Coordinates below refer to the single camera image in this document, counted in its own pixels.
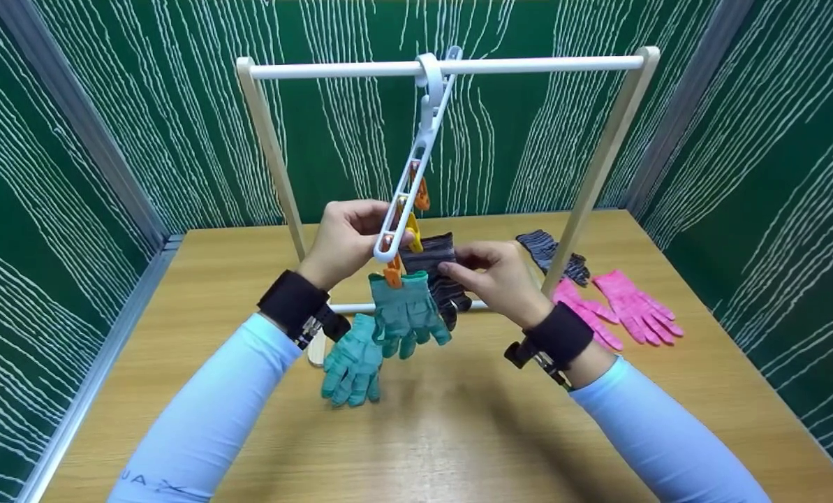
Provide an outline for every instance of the arm sleeve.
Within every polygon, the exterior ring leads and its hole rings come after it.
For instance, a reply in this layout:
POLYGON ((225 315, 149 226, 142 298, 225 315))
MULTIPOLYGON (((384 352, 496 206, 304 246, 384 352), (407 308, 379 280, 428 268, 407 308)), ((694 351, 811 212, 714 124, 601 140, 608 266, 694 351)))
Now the arm sleeve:
POLYGON ((622 357, 570 395, 659 500, 770 501, 714 433, 622 357))
POLYGON ((301 353, 268 319, 251 315, 162 411, 109 503, 211 499, 270 393, 301 353))

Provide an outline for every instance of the white horizontal bar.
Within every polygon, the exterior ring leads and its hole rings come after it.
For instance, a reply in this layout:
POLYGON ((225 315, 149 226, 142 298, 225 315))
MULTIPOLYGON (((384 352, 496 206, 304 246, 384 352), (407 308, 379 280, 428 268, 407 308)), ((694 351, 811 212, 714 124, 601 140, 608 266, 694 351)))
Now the white horizontal bar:
MULTIPOLYGON (((547 73, 548 71, 635 70, 642 67, 640 55, 605 57, 522 57, 510 59, 451 59, 438 61, 441 72, 547 73)), ((373 61, 372 63, 258 64, 251 77, 262 80, 323 79, 330 77, 393 77, 422 74, 418 61, 373 61)))
MULTIPOLYGON (((376 305, 374 303, 363 303, 362 305, 330 305, 330 309, 337 314, 355 314, 356 312, 369 314, 376 311, 376 305)), ((469 312, 483 311, 484 309, 487 309, 484 300, 473 300, 473 306, 471 306, 469 312)))

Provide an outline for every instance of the black wrist strap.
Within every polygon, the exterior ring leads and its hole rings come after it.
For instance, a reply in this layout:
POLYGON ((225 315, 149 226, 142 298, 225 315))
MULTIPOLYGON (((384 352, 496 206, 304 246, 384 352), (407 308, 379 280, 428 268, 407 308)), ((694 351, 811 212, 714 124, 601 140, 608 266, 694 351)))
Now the black wrist strap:
POLYGON ((258 300, 258 309, 273 319, 298 347, 304 349, 314 337, 307 328, 323 325, 323 332, 337 341, 351 328, 345 317, 327 305, 330 294, 317 289, 298 273, 287 270, 279 275, 270 289, 258 300))
POLYGON ((521 369, 528 360, 535 359, 541 352, 546 358, 537 358, 540 366, 560 385, 566 384, 560 372, 568 370, 583 350, 593 340, 593 329, 569 306, 562 302, 537 327, 523 330, 522 343, 512 343, 503 356, 521 369))

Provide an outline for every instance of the table surface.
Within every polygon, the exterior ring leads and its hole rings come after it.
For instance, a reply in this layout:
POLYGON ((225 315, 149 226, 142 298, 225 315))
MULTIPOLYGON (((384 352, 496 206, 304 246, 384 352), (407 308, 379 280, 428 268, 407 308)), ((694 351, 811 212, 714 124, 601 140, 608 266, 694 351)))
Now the table surface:
MULTIPOLYGON (((560 235, 567 214, 420 220, 423 235, 458 242, 560 235)), ((738 455, 774 501, 833 503, 833 464, 717 325, 626 211, 589 217, 577 252, 597 274, 621 268, 677 315, 675 347, 636 344, 624 356, 738 455)), ((315 226, 307 226, 308 238, 315 226)), ((45 501, 103 501, 126 459, 173 395, 294 268, 288 229, 191 231, 103 385, 45 501)), ((369 264, 332 292, 371 302, 369 264)), ((589 287, 585 297, 602 300, 589 287)), ((332 410, 323 372, 301 357, 263 411, 216 501, 653 501, 582 409, 536 365, 503 350, 519 331, 490 312, 461 315, 445 347, 385 360, 378 404, 332 410)))

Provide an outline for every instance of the aluminum corner post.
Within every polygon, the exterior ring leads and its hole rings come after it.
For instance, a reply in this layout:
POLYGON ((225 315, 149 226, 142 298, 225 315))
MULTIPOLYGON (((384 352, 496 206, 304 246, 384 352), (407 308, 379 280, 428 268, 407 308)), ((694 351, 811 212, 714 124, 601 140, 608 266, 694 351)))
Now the aluminum corner post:
POLYGON ((170 235, 167 227, 130 172, 112 133, 37 7, 32 0, 0 0, 0 19, 152 251, 161 249, 170 235))

